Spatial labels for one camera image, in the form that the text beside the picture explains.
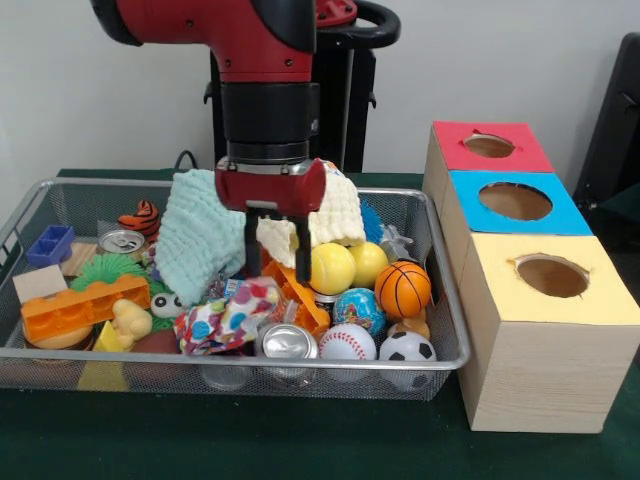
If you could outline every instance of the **yellow ball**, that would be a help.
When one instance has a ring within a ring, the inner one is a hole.
[[[311,288],[323,295],[337,295],[351,286],[356,262],[342,245],[324,243],[311,250]]]
[[[376,277],[387,265],[389,260],[384,250],[375,243],[366,242],[349,249],[356,261],[356,276],[354,287],[373,288]]]

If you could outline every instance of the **red box lid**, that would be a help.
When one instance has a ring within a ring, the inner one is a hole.
[[[449,170],[554,171],[526,123],[434,122]]]

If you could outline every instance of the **yellow rubber duck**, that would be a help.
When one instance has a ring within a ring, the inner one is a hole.
[[[113,328],[125,350],[129,350],[134,342],[151,333],[151,314],[131,300],[116,301],[113,304],[113,315]]]

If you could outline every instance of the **blue spiky ball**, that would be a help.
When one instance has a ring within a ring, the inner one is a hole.
[[[364,233],[367,241],[376,245],[382,241],[382,219],[376,209],[373,208],[366,200],[360,201],[360,211],[362,212],[362,221],[364,222]]]

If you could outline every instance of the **shape sorter box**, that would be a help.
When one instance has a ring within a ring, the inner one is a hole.
[[[527,124],[434,122],[422,190],[438,214],[451,183],[449,171],[455,170],[554,171]]]
[[[472,430],[597,433],[640,342],[640,309],[593,236],[473,233],[460,284]]]
[[[553,173],[455,171],[440,223],[458,283],[471,232],[591,235],[562,182]]]

